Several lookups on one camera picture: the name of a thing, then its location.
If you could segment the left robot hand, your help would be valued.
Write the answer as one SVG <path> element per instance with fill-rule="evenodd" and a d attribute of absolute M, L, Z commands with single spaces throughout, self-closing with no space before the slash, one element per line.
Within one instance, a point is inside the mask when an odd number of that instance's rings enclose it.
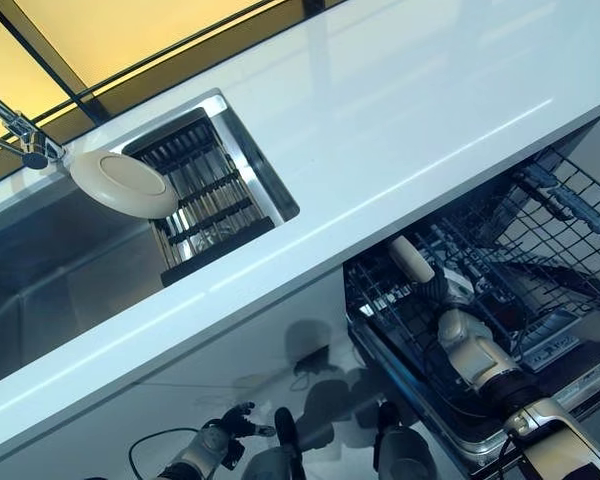
<path fill-rule="evenodd" d="M 271 425 L 256 424 L 250 420 L 250 415 L 255 410 L 256 404 L 247 401 L 230 408 L 221 418 L 209 422 L 211 426 L 224 432 L 228 440 L 228 452 L 235 453 L 240 450 L 239 439 L 247 437 L 273 437 L 276 429 Z"/>

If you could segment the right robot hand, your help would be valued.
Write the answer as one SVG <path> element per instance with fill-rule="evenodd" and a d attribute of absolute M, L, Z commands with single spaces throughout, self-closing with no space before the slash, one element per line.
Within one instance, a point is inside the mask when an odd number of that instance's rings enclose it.
<path fill-rule="evenodd" d="M 435 318 L 439 318 L 455 306 L 449 281 L 439 268 L 434 270 L 431 280 L 414 286 L 414 295 L 432 310 Z"/>

